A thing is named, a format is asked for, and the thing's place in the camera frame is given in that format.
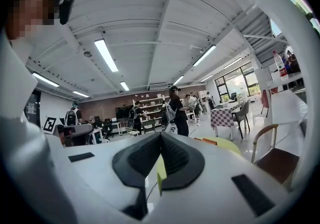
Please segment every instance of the vent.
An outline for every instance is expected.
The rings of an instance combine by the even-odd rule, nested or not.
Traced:
[[[159,90],[167,90],[171,86],[171,83],[156,83],[150,84],[148,90],[149,91],[159,91]]]

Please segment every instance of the red chair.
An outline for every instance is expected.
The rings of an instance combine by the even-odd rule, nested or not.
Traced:
[[[273,89],[271,89],[271,92],[272,92],[273,94],[278,93],[278,88],[273,88]],[[264,108],[268,108],[268,111],[267,111],[266,116],[265,116],[265,117],[267,118],[267,117],[268,117],[268,113],[269,113],[269,101],[268,101],[268,97],[267,97],[267,92],[266,92],[266,90],[263,90],[263,91],[262,91],[261,102],[262,102],[261,114],[262,114],[262,112],[264,111],[264,110],[263,110]]]

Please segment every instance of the black chair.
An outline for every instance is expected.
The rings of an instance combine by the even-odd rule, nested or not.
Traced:
[[[110,119],[105,119],[104,121],[104,126],[102,128],[102,133],[105,134],[104,138],[109,140],[109,137],[114,137],[111,132],[112,132],[112,122]]]
[[[242,134],[242,131],[241,131],[241,128],[240,128],[240,123],[242,121],[246,121],[247,124],[248,124],[248,128],[249,128],[249,131],[250,131],[250,126],[249,126],[249,122],[248,122],[248,118],[247,118],[247,114],[249,113],[249,101],[246,102],[242,109],[236,113],[232,113],[234,115],[233,117],[233,120],[234,122],[237,122],[238,123],[238,126],[239,126],[239,131],[240,131],[240,134],[241,134],[241,139],[243,139],[243,134]]]
[[[237,96],[236,92],[232,93],[231,94],[231,100],[234,100],[235,98],[237,98],[236,96]]]

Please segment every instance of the bottle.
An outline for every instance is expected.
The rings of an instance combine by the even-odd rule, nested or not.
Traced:
[[[282,80],[287,79],[288,78],[288,73],[286,71],[285,64],[283,63],[281,57],[275,51],[273,52],[273,57],[275,59],[275,64],[278,67],[281,79]]]

